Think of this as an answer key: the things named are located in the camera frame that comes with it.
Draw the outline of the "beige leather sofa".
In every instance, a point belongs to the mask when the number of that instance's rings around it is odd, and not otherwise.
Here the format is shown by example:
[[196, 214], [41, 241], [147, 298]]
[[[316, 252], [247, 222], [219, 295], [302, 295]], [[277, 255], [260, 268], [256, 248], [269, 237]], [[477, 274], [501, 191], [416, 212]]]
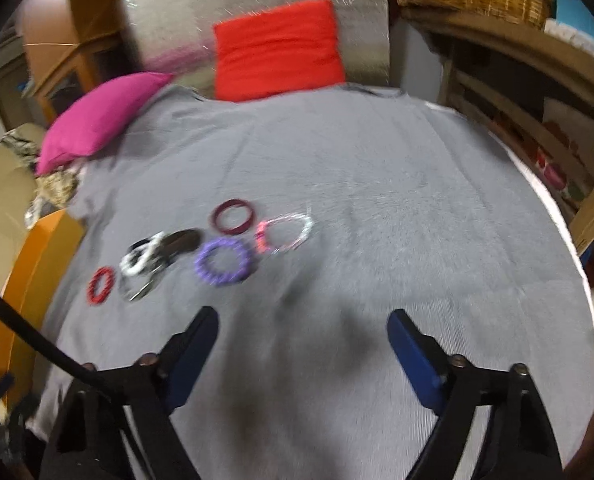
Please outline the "beige leather sofa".
[[0, 292], [27, 237], [24, 215], [35, 189], [34, 172], [0, 143]]

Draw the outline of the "patterned cloth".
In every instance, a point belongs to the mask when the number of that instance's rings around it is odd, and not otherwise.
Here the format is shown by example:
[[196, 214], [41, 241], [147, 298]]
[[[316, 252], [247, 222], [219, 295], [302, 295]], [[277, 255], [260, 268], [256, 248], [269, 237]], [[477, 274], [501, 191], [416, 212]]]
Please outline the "patterned cloth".
[[39, 172], [44, 155], [44, 133], [42, 127], [27, 122], [8, 130], [0, 141], [34, 177], [35, 191], [24, 214], [24, 224], [28, 230], [48, 214], [65, 209], [76, 195], [85, 174], [80, 160], [58, 162], [53, 169]]

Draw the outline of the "grey bed blanket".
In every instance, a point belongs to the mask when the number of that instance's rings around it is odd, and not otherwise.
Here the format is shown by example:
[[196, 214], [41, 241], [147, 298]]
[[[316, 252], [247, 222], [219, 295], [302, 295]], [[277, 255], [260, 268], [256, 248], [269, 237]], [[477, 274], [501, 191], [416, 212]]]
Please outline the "grey bed blanket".
[[[208, 230], [242, 198], [307, 212], [311, 236], [210, 286], [182, 258], [143, 299], [86, 299], [136, 240]], [[527, 364], [569, 462], [594, 413], [588, 285], [556, 205], [487, 131], [403, 94], [352, 87], [227, 103], [170, 87], [88, 164], [88, 232], [45, 336], [100, 368], [160, 349], [208, 304], [216, 346], [173, 416], [206, 479], [402, 479], [434, 415], [388, 344], [403, 309], [481, 367]]]

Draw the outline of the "silver foil headboard panel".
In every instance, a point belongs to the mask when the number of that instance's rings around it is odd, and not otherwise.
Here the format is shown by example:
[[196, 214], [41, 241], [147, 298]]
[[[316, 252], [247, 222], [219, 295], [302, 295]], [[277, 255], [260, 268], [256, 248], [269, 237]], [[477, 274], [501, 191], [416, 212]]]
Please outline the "silver foil headboard panel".
[[[119, 0], [124, 38], [144, 72], [169, 73], [177, 84], [213, 96], [213, 24], [301, 0]], [[348, 80], [384, 86], [389, 79], [387, 0], [330, 0]]]

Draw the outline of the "pink pillow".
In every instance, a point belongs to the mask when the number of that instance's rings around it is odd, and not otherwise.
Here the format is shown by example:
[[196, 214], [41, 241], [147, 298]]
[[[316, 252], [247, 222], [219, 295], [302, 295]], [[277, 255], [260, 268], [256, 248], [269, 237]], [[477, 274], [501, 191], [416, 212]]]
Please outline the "pink pillow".
[[84, 94], [48, 128], [35, 173], [49, 174], [100, 151], [173, 78], [165, 73], [136, 73], [106, 81]]

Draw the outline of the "dark brown oval case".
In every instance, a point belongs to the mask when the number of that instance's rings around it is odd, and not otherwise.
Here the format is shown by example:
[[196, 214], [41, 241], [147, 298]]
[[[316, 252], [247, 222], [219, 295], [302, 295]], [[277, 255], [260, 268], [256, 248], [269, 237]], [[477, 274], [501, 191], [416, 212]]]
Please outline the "dark brown oval case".
[[202, 233], [198, 229], [187, 229], [167, 235], [161, 242], [160, 254], [164, 258], [175, 258], [186, 252], [194, 252], [202, 242]]

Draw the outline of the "wooden shelf unit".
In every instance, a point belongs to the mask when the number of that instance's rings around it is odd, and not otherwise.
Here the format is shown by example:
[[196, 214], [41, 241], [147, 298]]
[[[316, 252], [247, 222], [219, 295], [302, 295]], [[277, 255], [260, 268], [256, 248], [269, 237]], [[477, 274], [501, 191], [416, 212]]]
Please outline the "wooden shelf unit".
[[561, 200], [577, 252], [594, 240], [594, 58], [526, 25], [404, 9], [442, 57], [438, 100], [494, 130], [520, 157], [543, 150], [580, 191]]

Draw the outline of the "wooden cabinet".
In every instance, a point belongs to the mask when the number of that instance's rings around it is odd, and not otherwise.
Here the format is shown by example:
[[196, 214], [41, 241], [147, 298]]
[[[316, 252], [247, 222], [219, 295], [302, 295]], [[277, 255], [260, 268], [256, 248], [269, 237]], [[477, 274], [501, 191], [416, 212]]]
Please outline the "wooden cabinet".
[[119, 42], [116, 0], [24, 0], [19, 21], [32, 96], [52, 122], [59, 86], [72, 80], [86, 93], [103, 81], [95, 55]]

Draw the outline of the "red pillow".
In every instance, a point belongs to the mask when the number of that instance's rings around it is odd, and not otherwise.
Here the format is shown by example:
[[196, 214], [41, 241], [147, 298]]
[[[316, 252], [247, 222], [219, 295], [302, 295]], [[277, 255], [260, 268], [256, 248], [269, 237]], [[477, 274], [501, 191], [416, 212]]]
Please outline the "red pillow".
[[330, 0], [302, 0], [215, 24], [216, 98], [245, 102], [343, 84]]

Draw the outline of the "orange cardboard box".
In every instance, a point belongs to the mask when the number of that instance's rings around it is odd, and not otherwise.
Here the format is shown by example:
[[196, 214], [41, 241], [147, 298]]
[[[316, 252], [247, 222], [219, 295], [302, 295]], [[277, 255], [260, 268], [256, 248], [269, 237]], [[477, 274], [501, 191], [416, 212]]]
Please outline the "orange cardboard box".
[[[66, 273], [85, 229], [65, 209], [40, 219], [24, 241], [3, 290], [3, 299], [32, 327], [42, 327], [47, 308]], [[3, 396], [9, 410], [31, 391], [35, 351], [0, 321], [0, 378], [14, 383]]]

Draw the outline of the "grey metal bangle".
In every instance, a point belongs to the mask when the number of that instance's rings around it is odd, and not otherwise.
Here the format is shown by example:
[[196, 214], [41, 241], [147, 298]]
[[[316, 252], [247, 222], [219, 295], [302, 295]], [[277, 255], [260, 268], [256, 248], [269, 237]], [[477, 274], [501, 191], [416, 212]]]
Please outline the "grey metal bangle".
[[132, 276], [121, 273], [119, 278], [121, 297], [127, 302], [143, 299], [158, 286], [165, 270], [167, 266], [164, 263], [157, 263]]

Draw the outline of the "dark maroon bangle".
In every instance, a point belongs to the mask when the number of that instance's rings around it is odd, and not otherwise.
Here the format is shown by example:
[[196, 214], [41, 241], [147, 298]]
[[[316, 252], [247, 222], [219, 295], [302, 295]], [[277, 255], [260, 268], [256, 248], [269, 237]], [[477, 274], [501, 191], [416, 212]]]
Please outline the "dark maroon bangle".
[[[231, 228], [227, 228], [221, 222], [221, 216], [222, 214], [225, 214], [229, 209], [233, 208], [245, 209], [248, 212], [248, 216], [246, 220], [242, 223], [239, 223], [238, 226], [232, 226]], [[252, 206], [248, 202], [248, 200], [241, 200], [240, 198], [231, 198], [230, 200], [226, 200], [225, 202], [219, 204], [219, 206], [213, 209], [210, 220], [212, 226], [219, 233], [227, 236], [237, 236], [247, 232], [254, 224], [255, 218], [256, 211], [254, 210], [254, 206]]]

